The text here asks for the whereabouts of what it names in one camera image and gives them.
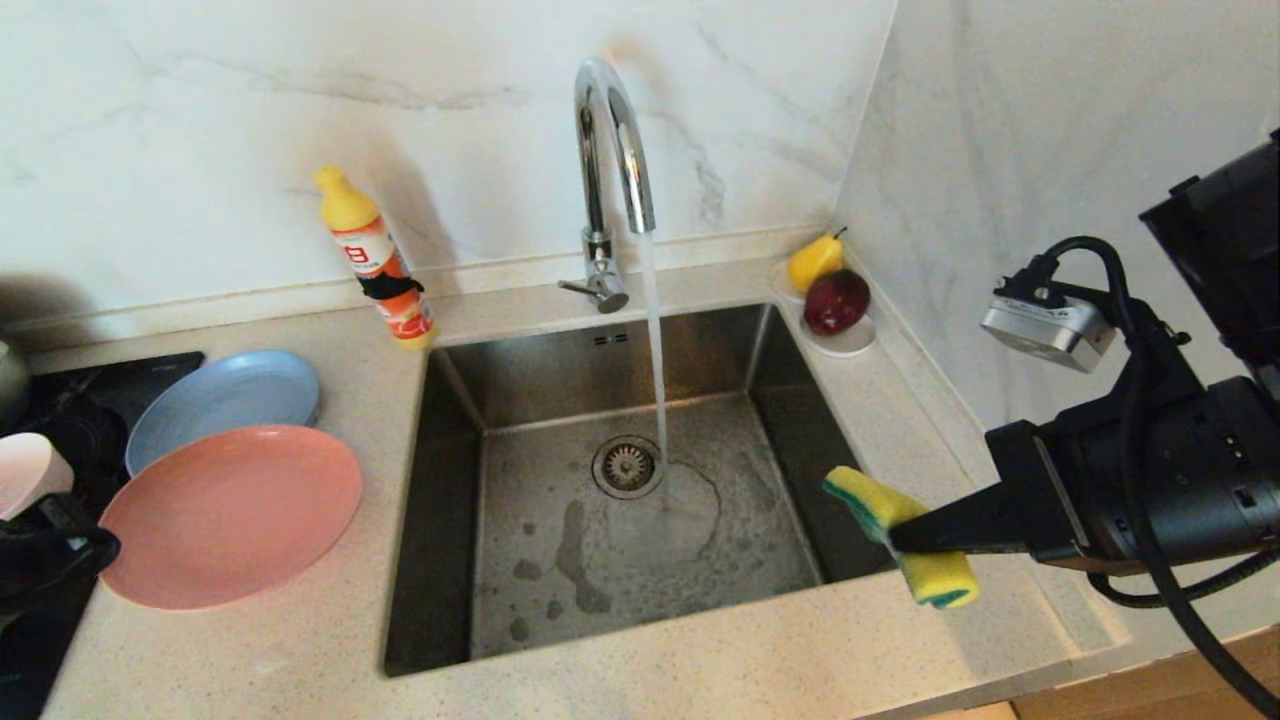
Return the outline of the yellow fish-shaped sponge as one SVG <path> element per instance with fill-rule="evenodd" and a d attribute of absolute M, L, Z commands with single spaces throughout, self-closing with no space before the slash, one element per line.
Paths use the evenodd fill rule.
<path fill-rule="evenodd" d="M 964 553 L 901 551 L 891 541 L 892 529 L 925 515 L 927 507 L 918 500 L 849 466 L 829 470 L 822 489 L 845 503 L 869 542 L 890 552 L 916 605 L 959 609 L 980 597 L 980 584 Z"/>

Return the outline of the chrome gooseneck faucet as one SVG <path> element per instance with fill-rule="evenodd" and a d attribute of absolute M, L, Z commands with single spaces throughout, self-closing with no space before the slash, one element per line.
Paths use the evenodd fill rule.
<path fill-rule="evenodd" d="M 600 314 L 617 313 L 628 302 L 613 251 L 614 233 L 605 219 L 599 143 L 613 143 L 623 204 L 632 233 L 657 228 L 654 197 L 645 146 L 625 83 L 605 59 L 590 56 L 576 73 L 573 119 L 586 223 L 580 234 L 585 281 L 561 281 L 558 287 L 586 296 Z"/>

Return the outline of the yellow-capped orange dish soap bottle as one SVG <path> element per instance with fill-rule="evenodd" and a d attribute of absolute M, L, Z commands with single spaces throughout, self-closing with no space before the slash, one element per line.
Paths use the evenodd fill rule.
<path fill-rule="evenodd" d="M 315 182 L 321 218 L 393 338 L 404 348 L 426 350 L 436 334 L 425 288 L 412 275 L 380 208 L 338 167 L 324 167 Z"/>

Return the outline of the pink plate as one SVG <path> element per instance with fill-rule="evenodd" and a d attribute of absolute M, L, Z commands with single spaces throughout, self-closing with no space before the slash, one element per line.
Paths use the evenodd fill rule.
<path fill-rule="evenodd" d="M 323 430 L 260 425 L 186 445 L 147 465 L 108 505 L 122 544 L 102 571 L 146 609 L 202 611 L 285 584 L 355 520 L 356 452 Z"/>

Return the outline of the blue-grey plate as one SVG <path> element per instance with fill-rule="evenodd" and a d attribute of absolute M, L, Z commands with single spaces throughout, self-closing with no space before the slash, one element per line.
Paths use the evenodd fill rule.
<path fill-rule="evenodd" d="M 125 469 L 136 477 L 180 447 L 242 427 L 312 427 L 320 405 L 319 375 L 300 355 L 232 355 L 186 375 L 146 407 L 131 432 Z"/>

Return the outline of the pale pink bowl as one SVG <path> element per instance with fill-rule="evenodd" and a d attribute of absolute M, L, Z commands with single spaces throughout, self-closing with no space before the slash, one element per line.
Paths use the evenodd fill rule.
<path fill-rule="evenodd" d="M 0 438 L 0 521 L 10 521 L 47 495 L 72 492 L 76 475 L 49 437 Z"/>

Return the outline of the stainless steel sink basin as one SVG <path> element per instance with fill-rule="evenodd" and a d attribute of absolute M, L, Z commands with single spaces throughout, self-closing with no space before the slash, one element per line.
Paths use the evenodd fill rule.
<path fill-rule="evenodd" d="M 429 354 L 388 676 L 618 632 L 893 569 L 820 482 L 858 465 L 787 328 L 759 304 Z M 664 479 L 595 486 L 643 436 Z"/>

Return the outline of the small white dish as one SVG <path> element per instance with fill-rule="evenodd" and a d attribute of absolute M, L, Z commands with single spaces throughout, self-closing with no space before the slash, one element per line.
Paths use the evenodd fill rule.
<path fill-rule="evenodd" d="M 820 337 L 810 332 L 803 320 L 806 293 L 801 296 L 791 290 L 786 275 L 786 261 L 778 261 L 771 268 L 769 283 L 774 293 L 794 310 L 803 336 L 819 352 L 831 357 L 854 357 L 876 342 L 877 329 L 870 318 L 870 306 L 865 316 L 851 328 L 831 337 Z"/>

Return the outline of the light wooden cabinet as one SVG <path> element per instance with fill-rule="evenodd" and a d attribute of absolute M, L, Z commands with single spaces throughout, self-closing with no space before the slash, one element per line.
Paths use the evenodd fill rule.
<path fill-rule="evenodd" d="M 1197 652 L 1012 701 L 1019 720 L 1263 720 Z"/>

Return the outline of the dark red apple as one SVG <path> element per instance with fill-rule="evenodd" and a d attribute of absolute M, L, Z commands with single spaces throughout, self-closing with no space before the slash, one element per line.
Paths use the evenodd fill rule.
<path fill-rule="evenodd" d="M 817 336 L 831 337 L 860 322 L 870 306 L 870 286 L 844 268 L 822 275 L 806 292 L 803 320 Z"/>

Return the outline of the yellow pear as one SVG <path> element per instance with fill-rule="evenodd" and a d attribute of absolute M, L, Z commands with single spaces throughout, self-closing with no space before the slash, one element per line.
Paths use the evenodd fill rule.
<path fill-rule="evenodd" d="M 822 234 L 799 249 L 786 263 L 791 290 L 804 296 L 822 277 L 844 268 L 842 234 L 846 228 Z"/>

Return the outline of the round metal drain strainer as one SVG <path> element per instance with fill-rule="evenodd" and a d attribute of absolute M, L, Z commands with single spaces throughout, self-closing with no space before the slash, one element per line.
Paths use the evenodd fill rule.
<path fill-rule="evenodd" d="M 600 445 L 591 459 L 595 486 L 612 498 L 636 500 L 655 491 L 664 479 L 659 447 L 643 436 L 616 436 Z"/>

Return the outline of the black induction cooktop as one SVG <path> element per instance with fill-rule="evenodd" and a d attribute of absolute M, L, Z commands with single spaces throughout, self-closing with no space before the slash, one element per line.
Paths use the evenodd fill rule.
<path fill-rule="evenodd" d="M 37 375 L 17 429 L 47 437 L 74 473 L 72 498 L 60 506 L 78 521 L 96 521 L 129 480 L 125 447 L 143 411 L 200 369 L 200 351 Z M 38 720 L 97 584 L 96 578 L 17 616 L 0 616 L 0 720 Z"/>

